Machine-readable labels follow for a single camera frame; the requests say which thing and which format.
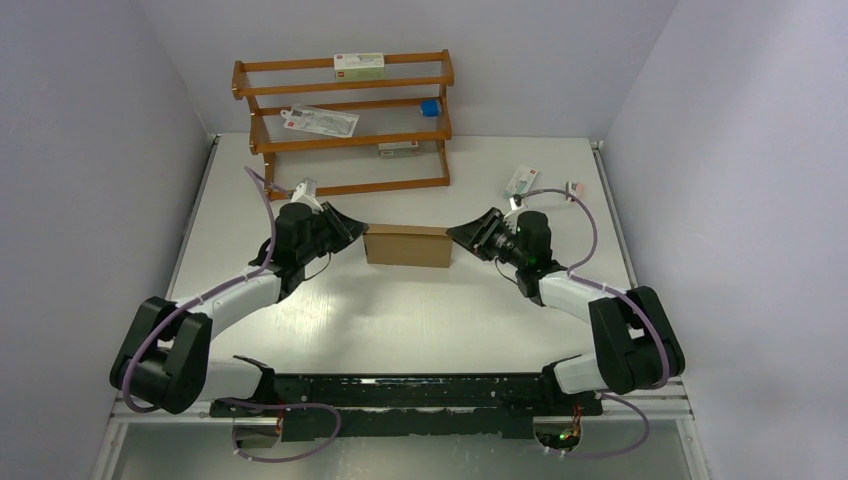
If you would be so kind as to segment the brown cardboard box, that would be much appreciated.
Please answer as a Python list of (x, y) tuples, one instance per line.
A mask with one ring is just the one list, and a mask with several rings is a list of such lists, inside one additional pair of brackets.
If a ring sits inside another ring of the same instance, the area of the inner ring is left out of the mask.
[(370, 224), (363, 235), (369, 264), (449, 268), (453, 241), (443, 227)]

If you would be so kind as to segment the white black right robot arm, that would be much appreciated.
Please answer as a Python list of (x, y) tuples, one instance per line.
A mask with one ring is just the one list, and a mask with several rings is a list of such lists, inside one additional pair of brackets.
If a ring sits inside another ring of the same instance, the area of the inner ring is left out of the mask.
[(579, 393), (627, 394), (660, 388), (683, 373), (686, 360), (656, 291), (620, 291), (576, 275), (553, 257), (545, 214), (525, 211), (509, 222), (492, 208), (476, 220), (451, 227), (451, 240), (482, 261), (515, 267), (515, 282), (532, 303), (565, 312), (588, 324), (593, 347), (546, 366), (550, 378), (539, 391), (542, 406), (562, 414)]

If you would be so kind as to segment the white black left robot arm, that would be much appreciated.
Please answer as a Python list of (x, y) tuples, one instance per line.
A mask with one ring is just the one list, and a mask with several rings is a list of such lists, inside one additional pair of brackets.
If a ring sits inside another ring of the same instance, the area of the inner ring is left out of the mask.
[(150, 297), (141, 303), (111, 367), (110, 384), (134, 412), (178, 414), (211, 394), (205, 386), (209, 372), (232, 372), (241, 379), (224, 394), (236, 397), (251, 415), (268, 413), (277, 400), (277, 388), (264, 380), (269, 369), (248, 360), (211, 361), (212, 340), (285, 300), (305, 281), (308, 264), (341, 252), (368, 229), (328, 202), (283, 205), (256, 258), (234, 278), (182, 300)]

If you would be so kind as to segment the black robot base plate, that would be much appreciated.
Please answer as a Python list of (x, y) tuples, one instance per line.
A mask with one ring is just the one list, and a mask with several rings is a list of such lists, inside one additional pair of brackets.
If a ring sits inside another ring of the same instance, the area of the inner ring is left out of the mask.
[(533, 439), (541, 417), (598, 416), (591, 392), (566, 394), (544, 373), (278, 374), (246, 406), (212, 402), (213, 418), (282, 419), (284, 442), (341, 437), (498, 434)]

